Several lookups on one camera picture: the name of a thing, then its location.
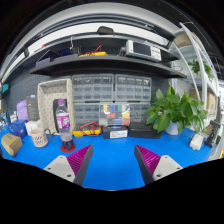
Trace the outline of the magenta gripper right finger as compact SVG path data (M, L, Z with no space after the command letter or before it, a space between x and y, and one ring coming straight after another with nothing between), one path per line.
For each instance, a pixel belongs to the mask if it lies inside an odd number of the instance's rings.
M170 156L159 156L140 145L135 146L134 155L145 184L150 184L182 169L182 166Z

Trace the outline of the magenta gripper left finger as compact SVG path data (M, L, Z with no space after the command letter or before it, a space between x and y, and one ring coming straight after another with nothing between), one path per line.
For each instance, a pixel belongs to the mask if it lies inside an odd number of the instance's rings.
M92 156L93 145L88 145L69 156L59 155L44 170L81 186Z

